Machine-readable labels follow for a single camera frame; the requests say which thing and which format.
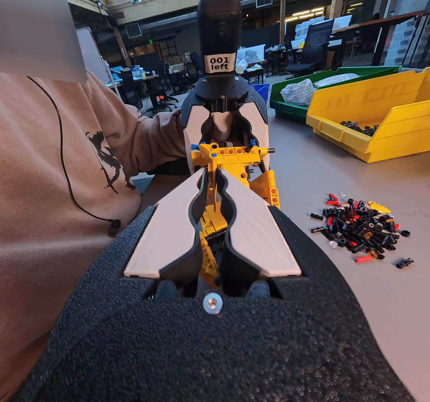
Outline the person's beige sweatshirt torso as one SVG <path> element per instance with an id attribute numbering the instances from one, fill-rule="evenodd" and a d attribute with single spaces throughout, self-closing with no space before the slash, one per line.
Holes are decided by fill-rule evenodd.
<path id="1" fill-rule="evenodd" d="M 35 78 L 54 99 L 75 199 L 96 216 L 133 219 L 140 196 L 109 147 L 86 83 Z M 63 304 L 111 242 L 110 224 L 72 202 L 60 130 L 48 97 L 27 77 L 1 74 L 1 401 L 24 381 Z"/>

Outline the heap of dark connector pieces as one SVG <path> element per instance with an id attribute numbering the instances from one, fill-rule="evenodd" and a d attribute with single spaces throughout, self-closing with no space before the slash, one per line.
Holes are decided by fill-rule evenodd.
<path id="1" fill-rule="evenodd" d="M 375 134 L 375 132 L 378 129 L 378 127 L 379 127 L 379 125 L 374 125 L 373 127 L 371 127 L 371 126 L 364 126 L 363 128 L 361 128 L 358 125 L 357 121 L 341 121 L 340 125 L 342 125 L 344 127 L 347 127 L 347 128 L 349 128 L 351 130 L 354 130 L 354 131 L 356 131 L 358 133 L 362 133 L 362 134 L 364 134 L 366 136 L 369 136 L 369 137 L 372 137 Z"/>

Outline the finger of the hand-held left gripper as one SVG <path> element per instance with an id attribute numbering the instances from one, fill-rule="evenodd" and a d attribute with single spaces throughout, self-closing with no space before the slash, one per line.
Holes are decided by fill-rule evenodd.
<path id="1" fill-rule="evenodd" d="M 203 123 L 209 118 L 210 112 L 203 106 L 192 106 L 188 115 L 188 119 L 185 121 L 184 139 L 187 164 L 190 174 L 194 174 L 191 146 L 200 144 L 202 139 L 201 127 Z"/>
<path id="2" fill-rule="evenodd" d="M 265 121 L 256 104 L 243 104 L 239 109 L 239 116 L 246 120 L 245 126 L 249 127 L 250 134 L 258 142 L 258 146 L 269 148 L 268 123 Z"/>

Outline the ceiling strip lights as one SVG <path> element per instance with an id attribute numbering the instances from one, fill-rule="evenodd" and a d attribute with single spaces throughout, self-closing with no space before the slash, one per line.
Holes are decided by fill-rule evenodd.
<path id="1" fill-rule="evenodd" d="M 286 23 L 295 22 L 300 19 L 320 17 L 324 15 L 325 6 L 316 7 L 304 11 L 294 12 L 291 16 L 285 18 Z"/>

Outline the pile of small connector pins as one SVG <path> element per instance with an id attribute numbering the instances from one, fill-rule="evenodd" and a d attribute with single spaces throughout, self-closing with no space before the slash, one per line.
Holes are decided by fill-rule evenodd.
<path id="1" fill-rule="evenodd" d="M 392 212 L 374 201 L 349 198 L 339 200 L 339 206 L 322 210 L 324 220 L 320 232 L 328 241 L 335 240 L 339 248 L 347 249 L 354 258 L 365 255 L 384 260 L 386 252 L 395 251 L 401 237 L 408 238 L 411 232 L 401 230 Z"/>

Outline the black office chair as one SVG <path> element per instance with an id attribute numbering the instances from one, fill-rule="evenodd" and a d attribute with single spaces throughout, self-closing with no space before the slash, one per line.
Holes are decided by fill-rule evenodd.
<path id="1" fill-rule="evenodd" d="M 156 74 L 154 78 L 149 80 L 147 83 L 147 89 L 149 94 L 149 99 L 152 104 L 152 113 L 155 115 L 160 112 L 162 109 L 168 109 L 172 112 L 171 106 L 177 108 L 179 101 L 168 95 L 169 87 L 166 82 L 166 65 L 164 62 L 159 61 L 158 70 L 156 70 Z"/>
<path id="2" fill-rule="evenodd" d="M 299 76 L 312 73 L 325 66 L 327 48 L 335 19 L 309 26 L 298 62 L 288 64 L 285 72 Z"/>
<path id="3" fill-rule="evenodd" d="M 138 110 L 142 109 L 143 104 L 137 94 L 132 71 L 129 68 L 122 68 L 119 73 L 119 76 L 121 77 L 121 80 L 122 80 L 122 88 L 123 88 L 125 103 L 128 105 L 134 106 Z"/>

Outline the white whiteboard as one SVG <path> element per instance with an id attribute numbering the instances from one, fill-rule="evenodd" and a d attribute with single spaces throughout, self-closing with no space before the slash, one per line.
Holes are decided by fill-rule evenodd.
<path id="1" fill-rule="evenodd" d="M 103 83 L 110 83 L 105 61 L 101 57 L 90 28 L 80 28 L 76 32 L 86 69 Z"/>

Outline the bubble wrap sheet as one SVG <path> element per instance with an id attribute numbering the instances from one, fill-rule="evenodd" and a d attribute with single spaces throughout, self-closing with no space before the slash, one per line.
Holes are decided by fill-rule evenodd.
<path id="1" fill-rule="evenodd" d="M 355 73 L 344 73 L 340 75 L 333 75 L 330 77 L 327 77 L 325 79 L 313 82 L 313 86 L 315 89 L 328 87 L 331 85 L 339 84 L 342 82 L 347 82 L 355 79 L 359 79 L 360 76 Z"/>

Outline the green plastic bin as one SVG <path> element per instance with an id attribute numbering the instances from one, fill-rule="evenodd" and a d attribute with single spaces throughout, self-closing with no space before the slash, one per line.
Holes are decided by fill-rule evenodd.
<path id="1" fill-rule="evenodd" d="M 323 88 L 329 88 L 329 87 L 335 87 L 337 85 L 344 85 L 344 84 L 349 84 L 353 82 L 359 82 L 362 80 L 368 80 L 368 79 L 378 78 L 382 76 L 392 75 L 392 74 L 398 73 L 401 70 L 401 68 L 402 66 L 340 67 L 335 71 L 327 70 L 327 71 L 321 71 L 318 73 L 312 73 L 309 75 L 302 75 L 297 78 L 289 78 L 286 81 L 278 82 L 272 85 L 270 101 L 269 101 L 270 108 L 274 109 L 276 115 L 278 116 L 282 116 L 287 119 L 292 119 L 295 121 L 305 123 L 308 107 L 285 103 L 283 101 L 283 98 L 281 97 L 280 91 L 287 84 L 298 83 L 303 81 L 306 78 L 310 79 L 313 83 L 333 75 L 340 75 L 344 73 L 355 73 L 360 76 L 359 79 L 342 82 L 328 87 L 323 87 Z"/>

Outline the yellow plastic storage bin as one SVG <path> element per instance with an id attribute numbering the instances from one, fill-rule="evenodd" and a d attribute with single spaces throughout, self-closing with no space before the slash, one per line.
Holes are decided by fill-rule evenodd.
<path id="1" fill-rule="evenodd" d="M 430 69 L 405 71 L 317 90 L 306 124 L 352 155 L 373 163 L 430 150 Z M 379 125 L 372 137 L 340 125 Z"/>

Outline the yellow toy robot model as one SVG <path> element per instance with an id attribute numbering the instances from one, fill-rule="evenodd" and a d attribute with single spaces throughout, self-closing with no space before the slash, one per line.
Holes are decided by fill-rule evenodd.
<path id="1" fill-rule="evenodd" d="M 251 140 L 246 147 L 227 147 L 226 143 L 219 147 L 216 142 L 202 142 L 192 144 L 190 148 L 192 166 L 195 169 L 208 169 L 206 208 L 200 219 L 200 242 L 203 251 L 200 277 L 209 286 L 220 288 L 216 285 L 216 278 L 219 276 L 218 264 L 221 260 L 213 245 L 224 241 L 228 223 L 221 214 L 221 200 L 217 199 L 217 170 L 225 169 L 269 205 L 280 209 L 274 171 L 266 170 L 263 162 L 275 149 L 257 147 L 255 140 Z"/>

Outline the wooden high table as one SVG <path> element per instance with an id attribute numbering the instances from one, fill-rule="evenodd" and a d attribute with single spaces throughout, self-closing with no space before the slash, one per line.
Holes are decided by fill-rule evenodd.
<path id="1" fill-rule="evenodd" d="M 419 20 L 421 20 L 423 16 L 426 16 L 428 14 L 429 14 L 428 10 L 422 10 L 422 11 L 416 11 L 412 13 L 395 15 L 395 16 L 391 16 L 383 19 L 374 19 L 372 21 L 368 21 L 360 24 L 353 24 L 345 28 L 339 28 L 339 29 L 333 30 L 331 32 L 331 35 L 333 35 L 333 37 L 335 37 L 335 39 L 338 40 L 338 39 L 342 39 L 343 35 L 348 32 L 361 30 L 363 28 L 379 29 L 381 32 L 379 34 L 379 40 L 376 45 L 374 56 L 372 59 L 372 64 L 371 64 L 371 66 L 379 66 L 381 62 L 382 54 L 384 52 L 385 43 L 387 41 L 390 27 L 404 23 L 412 18 L 418 18 Z"/>

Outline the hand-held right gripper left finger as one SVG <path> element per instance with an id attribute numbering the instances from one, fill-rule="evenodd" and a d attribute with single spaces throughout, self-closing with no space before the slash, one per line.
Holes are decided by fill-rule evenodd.
<path id="1" fill-rule="evenodd" d="M 198 222 L 206 207 L 207 169 L 201 168 L 155 205 L 124 269 L 126 277 L 196 279 L 203 253 Z"/>

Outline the black sweatshirt drawstring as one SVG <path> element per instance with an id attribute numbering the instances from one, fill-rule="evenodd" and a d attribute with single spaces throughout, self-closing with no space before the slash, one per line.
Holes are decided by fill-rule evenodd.
<path id="1" fill-rule="evenodd" d="M 62 124 L 62 118 L 61 118 L 61 114 L 60 111 L 57 107 L 57 104 L 55 103 L 54 99 L 51 97 L 51 95 L 44 89 L 44 87 L 42 87 L 37 81 L 35 81 L 33 78 L 27 76 L 27 78 L 34 83 L 37 87 L 40 88 L 40 90 L 48 97 L 48 99 L 50 100 L 50 102 L 52 103 L 52 105 L 54 106 L 54 109 L 56 111 L 57 117 L 58 117 L 58 123 L 59 123 L 59 130 L 60 130 L 60 161 L 61 161 L 61 166 L 62 166 L 62 170 L 64 172 L 66 181 L 67 181 L 67 186 L 68 186 L 68 191 L 70 194 L 70 198 L 73 202 L 73 204 L 81 211 L 83 211 L 85 214 L 89 215 L 92 218 L 95 218 L 97 220 L 103 221 L 103 222 L 107 222 L 110 224 L 109 230 L 108 230 L 108 234 L 110 237 L 114 237 L 116 235 L 119 234 L 120 232 L 120 228 L 121 228 L 121 220 L 120 219 L 111 219 L 111 218 L 103 218 L 103 217 L 99 217 L 94 215 L 93 213 L 87 211 L 85 208 L 83 208 L 78 201 L 75 199 L 73 190 L 72 190 L 72 185 L 67 173 L 67 169 L 66 169 L 66 165 L 65 165 L 65 161 L 64 161 L 64 133 L 63 133 L 63 124 Z"/>

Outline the person's left forearm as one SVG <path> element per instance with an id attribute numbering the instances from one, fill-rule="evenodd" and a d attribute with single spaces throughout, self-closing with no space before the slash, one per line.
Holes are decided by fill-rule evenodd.
<path id="1" fill-rule="evenodd" d="M 109 147 L 125 172 L 135 176 L 186 157 L 181 109 L 136 118 L 132 110 L 97 78 L 93 109 Z"/>

